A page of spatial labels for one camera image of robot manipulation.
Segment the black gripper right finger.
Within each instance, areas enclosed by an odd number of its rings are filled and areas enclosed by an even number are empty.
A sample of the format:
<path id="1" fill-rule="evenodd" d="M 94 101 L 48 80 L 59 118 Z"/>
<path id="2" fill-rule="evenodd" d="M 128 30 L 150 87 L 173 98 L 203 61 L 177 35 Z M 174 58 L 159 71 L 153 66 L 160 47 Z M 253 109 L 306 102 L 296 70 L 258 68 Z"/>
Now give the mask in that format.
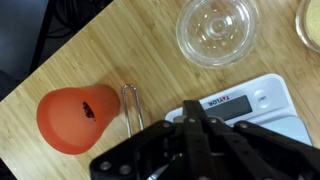
<path id="1" fill-rule="evenodd" d="M 207 119 L 222 180 L 320 180 L 320 150 L 248 121 Z"/>

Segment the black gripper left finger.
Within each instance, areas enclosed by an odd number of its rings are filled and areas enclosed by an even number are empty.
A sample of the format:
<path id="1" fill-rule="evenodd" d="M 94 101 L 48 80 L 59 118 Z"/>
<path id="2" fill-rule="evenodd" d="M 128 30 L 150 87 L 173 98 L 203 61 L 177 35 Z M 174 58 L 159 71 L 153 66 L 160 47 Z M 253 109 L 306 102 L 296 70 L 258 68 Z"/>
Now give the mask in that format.
<path id="1" fill-rule="evenodd" d="M 213 180 L 208 117 L 197 101 L 183 103 L 180 122 L 158 121 L 90 163 L 91 180 Z"/>

